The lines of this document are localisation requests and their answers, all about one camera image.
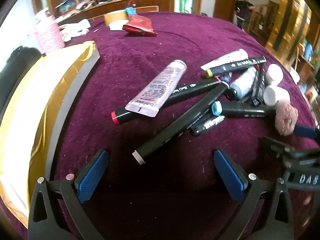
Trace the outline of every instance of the staircase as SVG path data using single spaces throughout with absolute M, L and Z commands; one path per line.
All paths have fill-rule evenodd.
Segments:
M 249 22 L 244 25 L 244 30 L 265 46 L 278 14 L 279 4 L 269 1 L 269 4 L 250 6 L 249 9 L 251 16 Z

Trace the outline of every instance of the white cloth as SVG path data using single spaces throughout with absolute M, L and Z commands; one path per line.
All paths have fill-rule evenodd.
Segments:
M 91 25 L 87 19 L 83 19 L 78 23 L 70 23 L 59 26 L 59 29 L 63 29 L 60 31 L 62 35 L 62 39 L 64 42 L 70 41 L 73 37 L 79 37 L 82 35 L 86 35 Z

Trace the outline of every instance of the pink fluffy ball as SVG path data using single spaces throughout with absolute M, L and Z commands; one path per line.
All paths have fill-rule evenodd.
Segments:
M 294 126 L 298 120 L 298 110 L 290 105 L 287 99 L 279 100 L 275 106 L 276 118 L 275 126 L 276 130 L 281 135 L 290 135 L 293 133 Z

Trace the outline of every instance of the velvet cloth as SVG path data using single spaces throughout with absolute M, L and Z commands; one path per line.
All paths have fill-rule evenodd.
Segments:
M 271 63 L 280 65 L 254 38 L 230 22 L 177 13 L 143 15 L 152 20 L 156 37 L 110 31 L 102 19 L 92 23 L 87 35 L 70 42 L 69 45 L 95 41 L 101 58 L 65 123 L 56 152 L 54 178 L 77 172 L 98 149 L 107 149 L 110 166 L 84 208 L 108 239 L 212 240 L 237 207 L 214 167 L 215 149 L 225 149 L 246 172 L 255 173 L 260 179 L 276 180 L 283 174 L 282 165 L 259 149 L 258 138 L 269 136 L 298 149 L 318 145 L 295 135 L 281 137 L 272 118 L 227 118 L 199 137 L 185 132 L 140 166 L 132 156 L 134 150 L 203 95 L 162 109 L 154 118 L 123 125 L 115 125 L 110 113 L 125 106 L 170 62 L 181 59 L 188 66 L 180 85 L 204 78 L 201 65 L 238 49 L 246 50 L 249 57 L 265 56 L 267 67 Z M 283 72 L 284 80 L 279 86 L 288 90 L 291 103 L 299 112 L 298 123 L 314 126 L 298 87 L 285 69 Z M 310 209 L 310 205 L 302 204 L 308 193 L 290 190 L 290 194 L 299 235 Z M 75 232 L 65 207 L 63 211 Z M 25 236 L 26 232 L 14 224 Z

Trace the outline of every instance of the red pouch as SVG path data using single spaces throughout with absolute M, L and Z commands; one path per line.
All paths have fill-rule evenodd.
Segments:
M 152 22 L 149 18 L 137 15 L 128 14 L 129 22 L 123 25 L 123 30 L 129 33 L 139 33 L 142 36 L 157 36 L 157 33 L 153 31 Z

